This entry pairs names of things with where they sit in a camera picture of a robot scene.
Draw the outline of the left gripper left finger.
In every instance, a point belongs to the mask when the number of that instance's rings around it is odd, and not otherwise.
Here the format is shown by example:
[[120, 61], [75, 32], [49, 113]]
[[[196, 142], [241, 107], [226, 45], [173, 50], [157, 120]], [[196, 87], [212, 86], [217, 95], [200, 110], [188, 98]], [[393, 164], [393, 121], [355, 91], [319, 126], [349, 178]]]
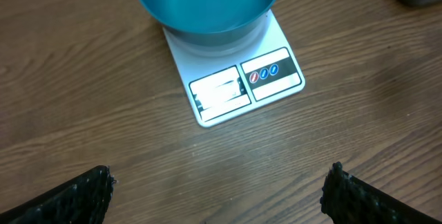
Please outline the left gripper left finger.
[[96, 166], [1, 214], [8, 224], [102, 224], [113, 197], [110, 168]]

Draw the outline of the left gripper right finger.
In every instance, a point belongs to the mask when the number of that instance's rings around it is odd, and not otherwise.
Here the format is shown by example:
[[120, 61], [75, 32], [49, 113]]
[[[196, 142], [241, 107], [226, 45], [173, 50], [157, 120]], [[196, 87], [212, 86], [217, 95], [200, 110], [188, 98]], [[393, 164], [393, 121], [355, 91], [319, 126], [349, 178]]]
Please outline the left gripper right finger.
[[335, 224], [441, 224], [343, 170], [329, 170], [320, 198], [321, 212]]

